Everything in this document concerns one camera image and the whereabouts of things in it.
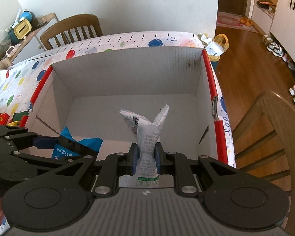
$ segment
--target white snack package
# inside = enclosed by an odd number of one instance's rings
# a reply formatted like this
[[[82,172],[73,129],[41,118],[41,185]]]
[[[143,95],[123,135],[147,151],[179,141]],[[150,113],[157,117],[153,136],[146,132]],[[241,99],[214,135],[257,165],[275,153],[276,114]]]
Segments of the white snack package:
[[[156,170],[154,146],[163,130],[168,110],[169,105],[165,105],[153,123],[133,112],[119,111],[131,131],[137,136],[139,152],[136,174],[120,177],[120,187],[158,187],[159,175]]]

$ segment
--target red rug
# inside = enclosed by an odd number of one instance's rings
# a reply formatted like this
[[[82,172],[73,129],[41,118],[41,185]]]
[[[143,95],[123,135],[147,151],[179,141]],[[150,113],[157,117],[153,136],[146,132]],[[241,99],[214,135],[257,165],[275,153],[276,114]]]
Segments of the red rug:
[[[253,26],[248,27],[245,24],[241,24],[241,18],[242,17],[240,15],[218,12],[216,25],[219,27],[229,27],[258,33]]]

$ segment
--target wooden chair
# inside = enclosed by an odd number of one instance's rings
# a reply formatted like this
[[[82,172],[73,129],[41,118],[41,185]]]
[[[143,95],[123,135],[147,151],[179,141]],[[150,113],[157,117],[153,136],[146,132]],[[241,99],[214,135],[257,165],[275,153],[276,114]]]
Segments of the wooden chair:
[[[46,47],[47,50],[53,49],[52,45],[50,44],[49,40],[53,37],[55,38],[55,41],[58,45],[58,47],[61,46],[59,39],[57,38],[58,34],[61,34],[64,44],[73,43],[76,41],[81,41],[81,36],[78,31],[78,27],[81,28],[82,34],[84,39],[88,39],[87,33],[84,29],[84,26],[87,26],[89,35],[91,38],[94,38],[94,34],[92,32],[92,29],[90,26],[94,27],[96,36],[103,36],[103,33],[101,31],[101,26],[99,24],[98,18],[95,15],[91,14],[79,14],[74,15],[72,17],[63,19],[56,24],[52,25],[50,28],[48,28],[42,35],[41,35],[41,42]],[[77,37],[77,40],[74,40],[73,35],[71,33],[71,29],[75,30],[75,34]]]
[[[243,171],[251,171],[255,168],[264,166],[277,158],[286,155],[289,164],[289,170],[279,171],[277,173],[262,177],[264,180],[272,182],[274,180],[291,176],[291,191],[287,194],[291,196],[290,211],[285,230],[295,236],[295,109],[283,97],[273,91],[262,92],[254,101],[248,112],[233,130],[233,141],[236,142],[241,136],[248,132],[251,126],[262,115],[265,115],[274,130],[262,137],[249,147],[235,155],[236,159],[246,156],[247,154],[258,149],[268,140],[276,135],[283,145],[283,149],[276,151],[256,162],[240,168]]]

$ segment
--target green balloon print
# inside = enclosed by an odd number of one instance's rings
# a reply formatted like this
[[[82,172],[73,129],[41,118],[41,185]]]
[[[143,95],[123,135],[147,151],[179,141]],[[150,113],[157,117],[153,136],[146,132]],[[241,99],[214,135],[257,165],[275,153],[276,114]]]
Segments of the green balloon print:
[[[21,72],[22,72],[22,70],[16,74],[15,78],[18,78],[18,76],[20,75]]]
[[[7,104],[6,106],[9,106],[9,105],[11,104],[13,98],[14,98],[14,96],[11,96],[11,97],[9,98],[9,100],[8,100],[8,104]]]

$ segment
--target orange slipper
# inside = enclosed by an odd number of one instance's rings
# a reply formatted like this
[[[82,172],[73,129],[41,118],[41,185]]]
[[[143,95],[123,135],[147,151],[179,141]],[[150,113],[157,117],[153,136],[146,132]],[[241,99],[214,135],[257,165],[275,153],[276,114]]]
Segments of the orange slipper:
[[[249,18],[247,17],[242,17],[242,19],[240,20],[241,24],[246,24],[246,22],[249,20]]]
[[[253,22],[251,19],[249,19],[249,20],[246,22],[245,25],[248,26],[248,27],[251,27],[251,26],[254,25],[254,22]]]

